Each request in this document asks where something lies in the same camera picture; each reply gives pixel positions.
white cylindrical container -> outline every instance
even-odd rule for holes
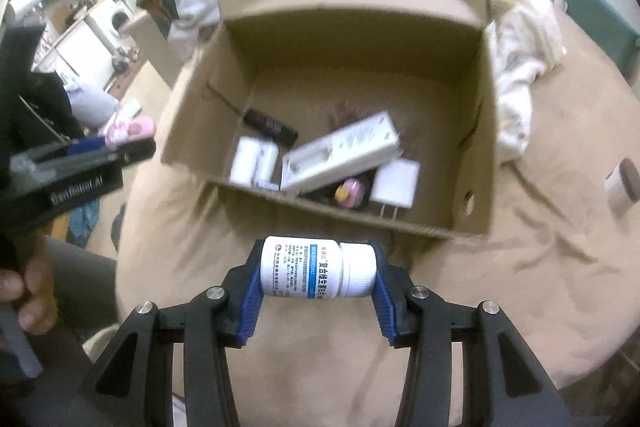
[[[616,165],[604,181],[607,201],[613,213],[621,216],[640,201],[640,174],[629,158]]]
[[[370,245],[270,235],[262,247],[260,282],[262,292],[274,297],[366,297],[376,282],[376,254]]]
[[[262,142],[258,166],[255,169],[254,184],[258,182],[271,182],[273,171],[278,160],[278,146],[274,142]]]
[[[251,187],[255,168],[260,158],[261,146],[262,142],[258,139],[249,136],[240,137],[236,155],[231,164],[231,174],[229,174],[230,183],[242,185],[243,187]]]

pink object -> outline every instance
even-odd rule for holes
[[[342,208],[356,208],[364,199],[364,185],[356,178],[345,180],[335,191],[335,201]]]
[[[156,135],[156,124],[148,116],[139,116],[129,121],[114,123],[104,134],[104,144],[115,150],[123,143],[153,138]]]

tan tablecloth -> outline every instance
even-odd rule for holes
[[[559,16],[568,53],[533,86],[531,142],[521,161],[498,171],[488,241],[392,237],[217,188],[156,155],[140,167],[127,206],[123,316],[144,299],[189,301],[267,235],[374,238],[443,298],[497,301],[559,387],[595,369],[640,324],[640,204],[617,221],[602,190],[624,156],[640,164],[640,104],[604,52]],[[162,117],[160,146],[188,73]],[[407,354],[381,337],[370,299],[265,299],[256,335],[228,353],[242,425],[393,425]],[[456,365],[454,416],[461,399]]]

white pill bottle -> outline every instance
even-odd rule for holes
[[[260,283],[267,296],[366,297],[375,282],[376,254],[370,245],[273,235],[264,240]]]

blue gripper pad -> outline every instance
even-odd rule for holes
[[[376,309],[376,315],[378,317],[378,324],[380,325],[382,336],[389,341],[391,346],[393,346],[398,341],[396,313],[394,311],[394,303],[391,299],[391,295],[389,294],[389,290],[386,287],[380,272],[376,273],[376,285],[373,288],[371,299],[373,301],[373,307]]]
[[[238,331],[236,339],[238,344],[246,346],[249,337],[254,336],[255,325],[258,322],[258,314],[262,306],[262,286],[260,285],[260,265],[255,267],[254,273],[249,280],[249,284],[242,296],[240,303],[240,319],[238,320]]]

